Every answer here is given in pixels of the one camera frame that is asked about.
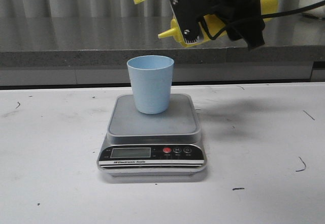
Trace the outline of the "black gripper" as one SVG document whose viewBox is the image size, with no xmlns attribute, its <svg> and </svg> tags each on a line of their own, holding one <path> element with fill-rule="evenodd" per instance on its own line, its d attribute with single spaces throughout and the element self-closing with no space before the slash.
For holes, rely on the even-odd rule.
<svg viewBox="0 0 325 224">
<path fill-rule="evenodd" d="M 202 35 L 192 0 L 170 0 L 170 3 L 185 44 L 196 44 Z M 198 6 L 202 28 L 210 40 L 215 40 L 225 31 L 232 41 L 243 39 L 249 50 L 265 44 L 261 0 L 194 0 L 194 3 Z M 213 35 L 207 21 L 203 20 L 207 14 L 218 17 L 225 27 Z"/>
</svg>

